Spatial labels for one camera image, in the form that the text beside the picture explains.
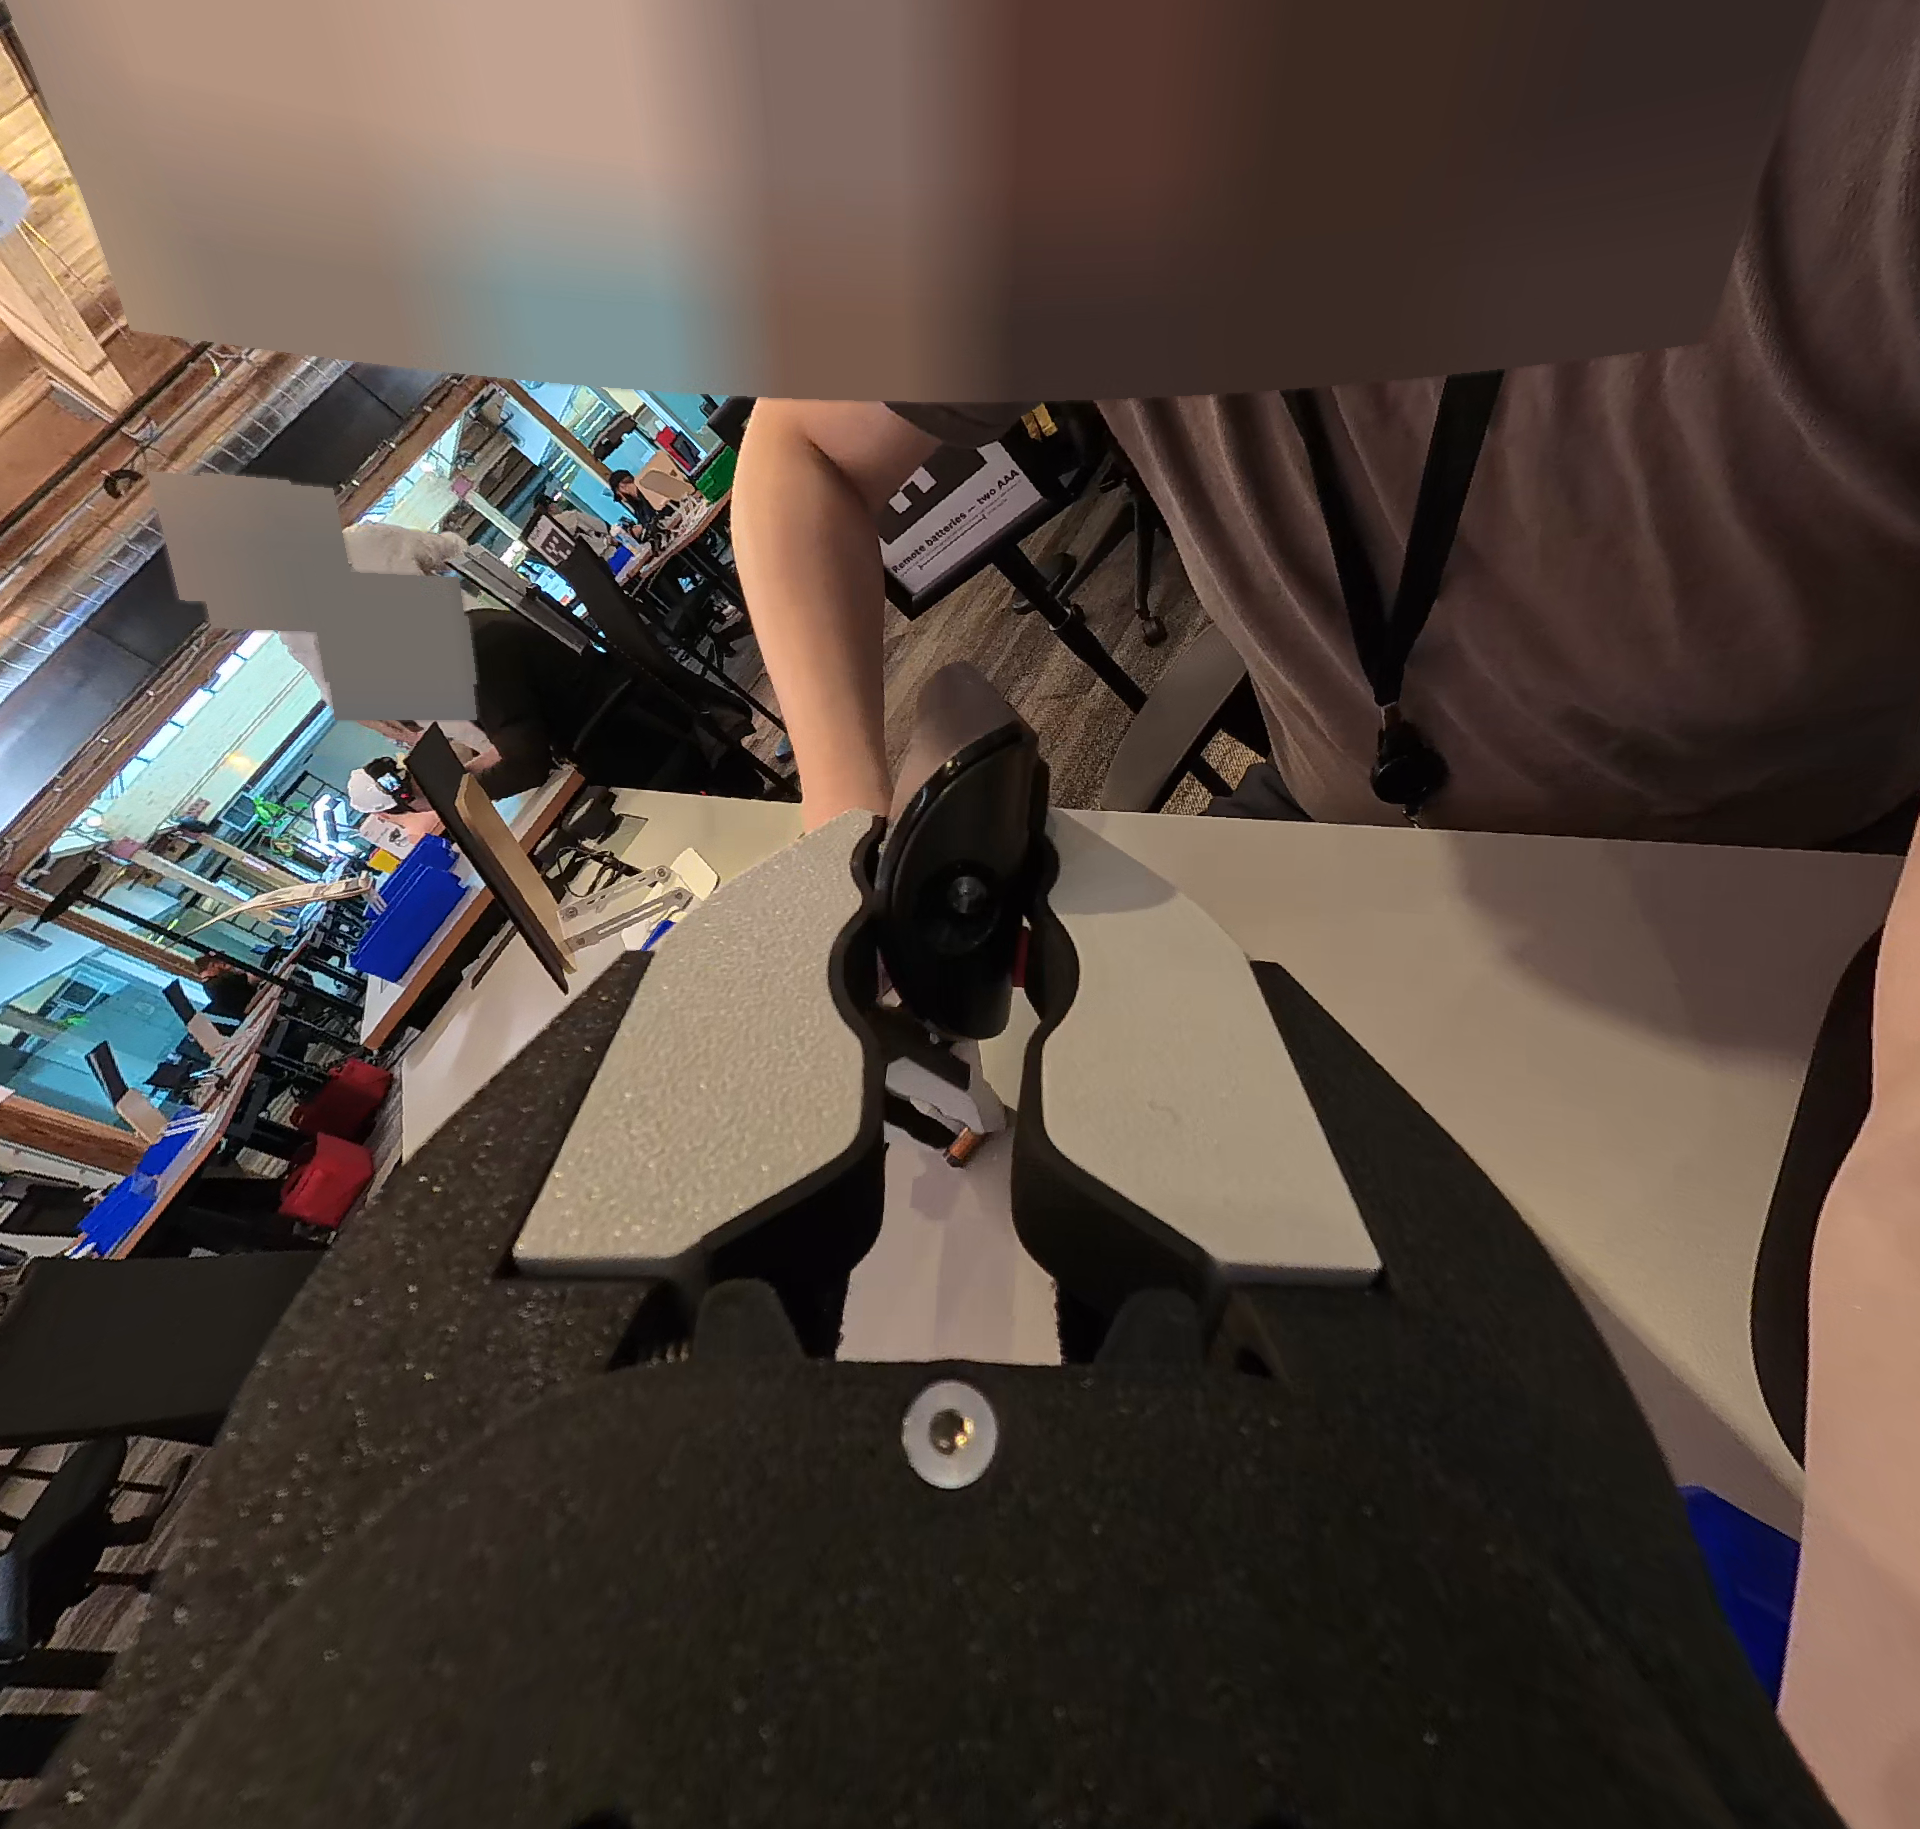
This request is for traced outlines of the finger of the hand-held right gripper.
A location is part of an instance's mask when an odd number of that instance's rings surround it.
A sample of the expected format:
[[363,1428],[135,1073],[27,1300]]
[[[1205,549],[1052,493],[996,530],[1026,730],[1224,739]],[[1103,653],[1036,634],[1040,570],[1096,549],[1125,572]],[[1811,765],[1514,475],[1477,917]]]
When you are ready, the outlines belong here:
[[886,1088],[949,1126],[980,1136],[1006,1129],[1006,1105],[982,1068],[977,1049],[927,1049],[894,1056],[883,1073]]

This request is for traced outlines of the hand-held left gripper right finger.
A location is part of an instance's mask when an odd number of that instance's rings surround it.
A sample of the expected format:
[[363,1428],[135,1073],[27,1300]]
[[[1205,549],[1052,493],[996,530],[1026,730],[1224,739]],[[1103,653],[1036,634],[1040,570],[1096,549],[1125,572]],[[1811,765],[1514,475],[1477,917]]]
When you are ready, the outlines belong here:
[[1212,1336],[1236,1297],[1373,1291],[1380,1246],[1231,934],[1064,813],[1027,905],[1018,1241],[1061,1361],[1138,1295],[1182,1297]]

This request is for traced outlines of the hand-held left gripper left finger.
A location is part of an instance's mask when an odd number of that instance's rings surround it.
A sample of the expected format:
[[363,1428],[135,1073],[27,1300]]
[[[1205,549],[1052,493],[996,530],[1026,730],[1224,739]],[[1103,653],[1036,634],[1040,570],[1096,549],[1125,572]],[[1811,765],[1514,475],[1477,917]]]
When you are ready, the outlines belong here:
[[886,1205],[874,814],[844,814],[661,939],[511,1246],[545,1280],[697,1311],[761,1282],[833,1356]]

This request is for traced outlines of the black remote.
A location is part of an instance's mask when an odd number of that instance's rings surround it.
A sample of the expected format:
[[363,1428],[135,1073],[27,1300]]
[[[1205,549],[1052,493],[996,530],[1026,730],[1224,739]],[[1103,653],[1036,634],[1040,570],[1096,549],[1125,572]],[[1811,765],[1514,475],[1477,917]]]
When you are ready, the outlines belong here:
[[1041,743],[972,663],[918,696],[874,872],[875,949],[929,1031],[986,1040],[1011,1013],[1047,802]]

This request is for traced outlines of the blue plastic bin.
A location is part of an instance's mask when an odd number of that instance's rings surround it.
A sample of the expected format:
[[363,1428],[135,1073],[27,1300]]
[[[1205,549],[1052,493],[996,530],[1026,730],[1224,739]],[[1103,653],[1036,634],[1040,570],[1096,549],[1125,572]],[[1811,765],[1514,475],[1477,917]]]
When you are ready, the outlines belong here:
[[1801,1544],[1718,1492],[1678,1488],[1724,1621],[1765,1696],[1778,1705]]

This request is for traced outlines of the person's left forearm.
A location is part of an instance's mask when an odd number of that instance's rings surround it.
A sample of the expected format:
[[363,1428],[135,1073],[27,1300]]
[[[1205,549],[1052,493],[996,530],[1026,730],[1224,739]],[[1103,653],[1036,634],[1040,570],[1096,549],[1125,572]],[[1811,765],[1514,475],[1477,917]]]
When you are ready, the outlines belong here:
[[1918,1823],[1915,943],[1883,931],[1867,1111],[1810,1277],[1805,1488],[1780,1712],[1845,1824]]

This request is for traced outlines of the person's right forearm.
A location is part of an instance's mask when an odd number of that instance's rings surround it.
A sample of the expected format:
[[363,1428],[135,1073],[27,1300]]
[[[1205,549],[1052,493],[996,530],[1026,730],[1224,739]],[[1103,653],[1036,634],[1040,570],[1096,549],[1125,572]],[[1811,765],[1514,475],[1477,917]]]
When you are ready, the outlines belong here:
[[801,825],[883,814],[880,511],[933,439],[880,401],[760,396],[731,483],[731,547],[785,719]]

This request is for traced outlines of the metal folding stand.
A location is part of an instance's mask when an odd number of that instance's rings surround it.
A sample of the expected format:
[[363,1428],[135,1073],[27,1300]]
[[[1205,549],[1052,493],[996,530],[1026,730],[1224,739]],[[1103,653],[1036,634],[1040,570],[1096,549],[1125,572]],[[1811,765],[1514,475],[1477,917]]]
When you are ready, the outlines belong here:
[[720,876],[697,851],[684,851],[666,864],[617,863],[601,872],[587,892],[568,894],[557,909],[560,937],[568,953],[587,950],[637,931],[643,946],[661,926],[705,903]]

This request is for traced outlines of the thin black framed board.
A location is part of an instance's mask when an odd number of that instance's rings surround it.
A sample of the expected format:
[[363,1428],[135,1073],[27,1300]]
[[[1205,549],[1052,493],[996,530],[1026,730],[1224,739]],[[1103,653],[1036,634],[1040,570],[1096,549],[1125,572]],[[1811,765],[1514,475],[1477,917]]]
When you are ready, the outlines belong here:
[[576,961],[566,941],[560,901],[437,722],[426,723],[407,749],[405,773],[454,846],[477,870],[484,888],[506,911],[545,976],[568,992]]

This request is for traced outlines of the blue storage bin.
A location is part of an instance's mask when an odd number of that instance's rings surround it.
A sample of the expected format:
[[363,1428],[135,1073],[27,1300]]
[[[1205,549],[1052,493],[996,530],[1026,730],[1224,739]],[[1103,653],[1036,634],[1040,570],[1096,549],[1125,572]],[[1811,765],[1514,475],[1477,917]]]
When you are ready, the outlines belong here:
[[422,837],[368,894],[368,921],[350,966],[362,976],[395,983],[452,917],[468,892],[459,852],[445,834]]

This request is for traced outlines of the red bag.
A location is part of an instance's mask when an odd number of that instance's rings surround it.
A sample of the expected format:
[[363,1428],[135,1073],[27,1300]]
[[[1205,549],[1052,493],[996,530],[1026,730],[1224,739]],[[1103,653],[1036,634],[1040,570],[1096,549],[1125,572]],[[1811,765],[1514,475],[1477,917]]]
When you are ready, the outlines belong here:
[[276,1213],[303,1228],[336,1232],[368,1191],[371,1150],[355,1140],[312,1134],[289,1164]]
[[292,1111],[289,1126],[306,1136],[359,1143],[371,1129],[395,1076],[390,1068],[350,1056]]

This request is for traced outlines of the grey office chair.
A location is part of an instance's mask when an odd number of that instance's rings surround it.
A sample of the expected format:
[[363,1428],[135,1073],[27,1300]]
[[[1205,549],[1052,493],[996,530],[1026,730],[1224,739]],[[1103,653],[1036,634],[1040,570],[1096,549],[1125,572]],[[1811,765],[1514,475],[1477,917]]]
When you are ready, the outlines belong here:
[[1266,722],[1246,663],[1218,623],[1208,623],[1163,668],[1132,715],[1102,783],[1098,809],[1157,813],[1192,776],[1214,797],[1229,795],[1205,760],[1226,733],[1260,760],[1272,757]]

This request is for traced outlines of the black framed marker sign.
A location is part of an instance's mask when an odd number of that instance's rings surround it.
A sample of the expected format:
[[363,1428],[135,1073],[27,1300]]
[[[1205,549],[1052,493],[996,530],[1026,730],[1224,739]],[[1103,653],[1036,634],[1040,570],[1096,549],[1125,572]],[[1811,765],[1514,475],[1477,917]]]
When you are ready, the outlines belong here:
[[900,615],[921,615],[1056,510],[1006,442],[936,450],[875,517],[887,599]]

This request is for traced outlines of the black office chair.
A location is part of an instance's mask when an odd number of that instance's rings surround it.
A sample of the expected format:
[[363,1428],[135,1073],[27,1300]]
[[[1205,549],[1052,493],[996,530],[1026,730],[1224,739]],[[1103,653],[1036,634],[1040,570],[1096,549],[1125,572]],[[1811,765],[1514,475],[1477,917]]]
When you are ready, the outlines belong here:
[[29,1266],[2,1320],[2,1445],[215,1442],[318,1249]]

